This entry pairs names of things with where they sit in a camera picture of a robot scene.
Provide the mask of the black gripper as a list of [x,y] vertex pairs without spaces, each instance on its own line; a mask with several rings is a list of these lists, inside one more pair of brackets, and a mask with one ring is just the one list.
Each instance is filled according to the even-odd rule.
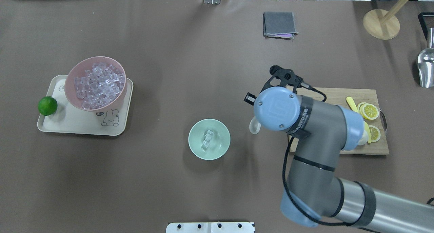
[[310,97],[297,95],[298,88],[311,89],[303,78],[291,69],[273,65],[270,79],[263,85],[259,96],[247,93],[244,102],[252,106],[310,106]]

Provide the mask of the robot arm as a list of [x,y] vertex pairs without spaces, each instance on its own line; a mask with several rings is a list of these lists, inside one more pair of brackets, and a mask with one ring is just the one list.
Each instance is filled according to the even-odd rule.
[[283,168],[282,214],[306,227],[346,226],[380,233],[432,233],[433,205],[410,201],[357,181],[335,177],[341,151],[355,149],[362,116],[342,106],[298,95],[316,89],[291,69],[274,65],[254,106],[257,122],[289,137]]

